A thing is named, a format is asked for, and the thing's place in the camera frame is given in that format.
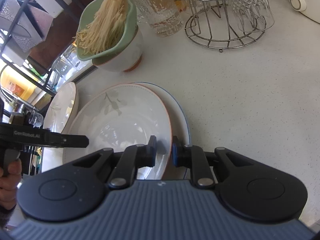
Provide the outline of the person's left hand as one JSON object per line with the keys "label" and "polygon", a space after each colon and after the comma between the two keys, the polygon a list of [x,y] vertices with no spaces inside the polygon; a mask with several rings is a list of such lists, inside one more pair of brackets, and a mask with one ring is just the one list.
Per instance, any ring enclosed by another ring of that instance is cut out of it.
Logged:
{"label": "person's left hand", "polygon": [[11,210],[16,205],[17,185],[21,181],[21,174],[20,159],[9,164],[7,175],[4,175],[4,170],[1,168],[1,206],[6,210]]}

